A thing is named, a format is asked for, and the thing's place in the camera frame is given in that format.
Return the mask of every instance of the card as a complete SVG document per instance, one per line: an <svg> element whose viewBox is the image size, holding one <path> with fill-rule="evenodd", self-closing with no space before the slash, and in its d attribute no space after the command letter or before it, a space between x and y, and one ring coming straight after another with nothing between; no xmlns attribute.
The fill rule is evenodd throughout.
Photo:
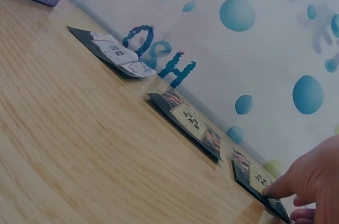
<svg viewBox="0 0 339 224"><path fill-rule="evenodd" d="M273 215L289 223L289 216L281 201L268 199L262 194L262 190L272 183L266 173L236 150L233 150L232 165L235 181L266 206Z"/></svg>
<svg viewBox="0 0 339 224"><path fill-rule="evenodd" d="M138 55L121 45L112 35L67 27L67 29L95 56L107 66L118 69L134 78L145 78L156 74L144 62L138 61Z"/></svg>
<svg viewBox="0 0 339 224"><path fill-rule="evenodd" d="M179 128L202 152L217 162L220 157L221 137L214 132L173 90L163 94L149 93L154 104Z"/></svg>
<svg viewBox="0 0 339 224"><path fill-rule="evenodd" d="M127 48L120 47L120 44L107 40L93 40L100 51L115 65L124 65L130 62L138 61L138 55L128 50Z"/></svg>

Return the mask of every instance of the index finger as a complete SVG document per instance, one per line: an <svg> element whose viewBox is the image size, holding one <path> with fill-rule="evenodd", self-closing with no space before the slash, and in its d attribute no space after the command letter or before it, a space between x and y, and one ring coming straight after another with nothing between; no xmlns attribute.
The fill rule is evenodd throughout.
<svg viewBox="0 0 339 224"><path fill-rule="evenodd" d="M263 190L263 195L271 199L281 199L292 196L294 191L288 183L288 174L280 176L275 182Z"/></svg>

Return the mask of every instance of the hand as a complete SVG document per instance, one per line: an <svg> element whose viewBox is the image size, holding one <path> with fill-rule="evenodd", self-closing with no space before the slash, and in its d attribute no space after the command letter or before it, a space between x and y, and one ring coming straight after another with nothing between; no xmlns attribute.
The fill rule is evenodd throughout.
<svg viewBox="0 0 339 224"><path fill-rule="evenodd" d="M316 203L316 209L295 210L296 224L339 223L339 136L326 139L299 157L273 184L263 191L273 199L296 194L294 205Z"/></svg>

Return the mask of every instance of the wood grain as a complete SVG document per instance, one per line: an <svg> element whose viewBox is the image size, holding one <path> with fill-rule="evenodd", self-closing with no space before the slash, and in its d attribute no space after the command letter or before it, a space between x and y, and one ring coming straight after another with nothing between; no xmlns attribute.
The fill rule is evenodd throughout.
<svg viewBox="0 0 339 224"><path fill-rule="evenodd" d="M104 33L68 0L0 0L0 223L279 223L66 25Z"/></svg>

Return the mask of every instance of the finger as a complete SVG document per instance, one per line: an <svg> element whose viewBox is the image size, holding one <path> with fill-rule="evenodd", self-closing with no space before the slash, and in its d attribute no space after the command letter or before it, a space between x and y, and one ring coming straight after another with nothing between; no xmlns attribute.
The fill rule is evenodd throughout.
<svg viewBox="0 0 339 224"><path fill-rule="evenodd" d="M294 192L289 187L287 174L280 176L274 183L263 190L263 195L271 199L287 198L293 194Z"/></svg>
<svg viewBox="0 0 339 224"><path fill-rule="evenodd" d="M314 221L309 219L298 219L295 224L314 224Z"/></svg>
<svg viewBox="0 0 339 224"><path fill-rule="evenodd" d="M298 219L309 219L314 220L316 215L315 209L297 209L291 214L291 220L297 221Z"/></svg>
<svg viewBox="0 0 339 224"><path fill-rule="evenodd" d="M299 196L296 196L295 199L293 200L293 204L296 207L303 207L304 205L308 205L308 204L312 204L312 203L314 203L314 202L304 200Z"/></svg>

